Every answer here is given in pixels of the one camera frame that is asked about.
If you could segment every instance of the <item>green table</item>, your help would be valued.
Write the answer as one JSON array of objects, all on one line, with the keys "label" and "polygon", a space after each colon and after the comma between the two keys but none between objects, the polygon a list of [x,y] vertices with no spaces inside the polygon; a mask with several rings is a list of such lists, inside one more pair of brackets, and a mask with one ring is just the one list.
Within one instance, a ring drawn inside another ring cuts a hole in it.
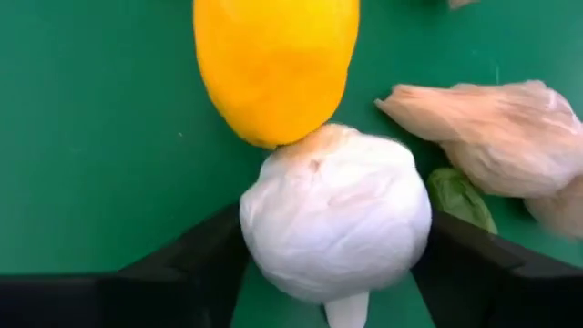
[{"label": "green table", "polygon": [[[363,0],[333,120],[389,135],[421,174],[447,164],[373,106],[397,83],[546,81],[581,113],[583,3]],[[235,201],[266,156],[238,140],[200,81],[187,0],[0,4],[0,272],[115,270]],[[488,197],[500,234],[583,266],[580,248]],[[412,277],[373,296],[370,326],[431,326]],[[251,265],[234,326],[324,326]]]}]

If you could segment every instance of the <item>green leaf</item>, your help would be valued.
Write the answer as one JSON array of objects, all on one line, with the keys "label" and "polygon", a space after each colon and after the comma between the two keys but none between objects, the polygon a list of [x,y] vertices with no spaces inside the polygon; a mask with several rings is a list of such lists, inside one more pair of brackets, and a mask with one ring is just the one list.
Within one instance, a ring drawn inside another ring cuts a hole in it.
[{"label": "green leaf", "polygon": [[477,189],[457,169],[434,170],[427,180],[431,203],[461,220],[497,234],[496,224]]}]

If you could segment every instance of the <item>green vegetable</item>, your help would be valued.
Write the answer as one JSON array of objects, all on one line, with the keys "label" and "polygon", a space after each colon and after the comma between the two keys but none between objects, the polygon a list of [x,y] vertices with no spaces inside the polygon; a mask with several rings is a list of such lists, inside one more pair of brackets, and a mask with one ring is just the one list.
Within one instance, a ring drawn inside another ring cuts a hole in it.
[{"label": "green vegetable", "polygon": [[490,233],[498,233],[488,207],[462,172],[449,168],[436,169],[427,180],[427,189],[431,203],[437,210]]}]

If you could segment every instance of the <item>yellow bell pepper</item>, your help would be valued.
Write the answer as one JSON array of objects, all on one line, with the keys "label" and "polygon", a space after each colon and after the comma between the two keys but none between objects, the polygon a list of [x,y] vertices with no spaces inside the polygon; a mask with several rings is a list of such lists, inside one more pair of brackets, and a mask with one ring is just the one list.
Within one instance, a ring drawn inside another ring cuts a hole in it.
[{"label": "yellow bell pepper", "polygon": [[358,24],[358,0],[194,0],[210,100],[252,145],[305,137],[341,101]]}]

